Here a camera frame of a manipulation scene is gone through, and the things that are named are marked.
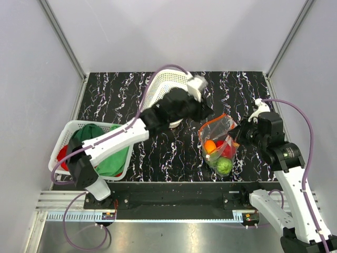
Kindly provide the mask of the clear zip top bag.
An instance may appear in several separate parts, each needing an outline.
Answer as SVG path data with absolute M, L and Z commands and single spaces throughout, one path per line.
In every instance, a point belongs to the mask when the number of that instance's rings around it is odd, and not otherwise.
M 203 124 L 198 132 L 203 159 L 221 177 L 228 176 L 233 169 L 239 145 L 229 136 L 229 131 L 236 126 L 230 116 L 222 114 Z

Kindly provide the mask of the white perforated plastic basket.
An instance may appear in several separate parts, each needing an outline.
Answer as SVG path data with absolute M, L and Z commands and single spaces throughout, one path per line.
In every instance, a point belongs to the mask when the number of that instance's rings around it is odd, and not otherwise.
M 189 72 L 173 70 L 165 67 L 154 73 L 140 105 L 140 119 L 149 132 L 162 132 L 169 128 L 177 127 L 183 119 L 169 121 L 168 115 L 163 110 L 163 96 L 172 88 L 181 88 L 187 91 L 187 82 L 192 77 Z

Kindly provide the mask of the orange fake mango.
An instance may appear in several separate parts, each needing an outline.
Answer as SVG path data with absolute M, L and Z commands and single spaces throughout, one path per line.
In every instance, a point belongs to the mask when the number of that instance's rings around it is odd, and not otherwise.
M 216 144 L 213 140 L 206 140 L 204 143 L 204 150 L 207 154 L 211 154 L 216 150 Z

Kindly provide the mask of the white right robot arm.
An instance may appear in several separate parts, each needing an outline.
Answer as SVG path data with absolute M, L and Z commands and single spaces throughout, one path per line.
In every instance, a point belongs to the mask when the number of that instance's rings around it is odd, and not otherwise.
M 335 251 L 336 236 L 320 215 L 304 179 L 306 164 L 301 151 L 296 144 L 285 140 L 279 114 L 262 112 L 252 121 L 244 118 L 228 135 L 240 145 L 258 148 L 281 185 L 291 213 L 287 214 L 257 184 L 243 189 L 240 205 L 245 209 L 254 207 L 267 219 L 278 232 L 284 252 Z

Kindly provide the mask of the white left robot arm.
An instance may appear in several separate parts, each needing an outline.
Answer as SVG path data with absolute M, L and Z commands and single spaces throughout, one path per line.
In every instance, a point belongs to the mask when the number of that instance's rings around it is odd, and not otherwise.
M 173 88 L 119 128 L 84 142 L 70 141 L 65 163 L 75 186 L 91 193 L 95 202 L 107 209 L 113 204 L 114 196 L 106 181 L 95 170 L 96 166 L 120 150 L 168 130 L 173 122 L 182 119 L 201 122 L 212 113 L 200 92 L 194 95 Z

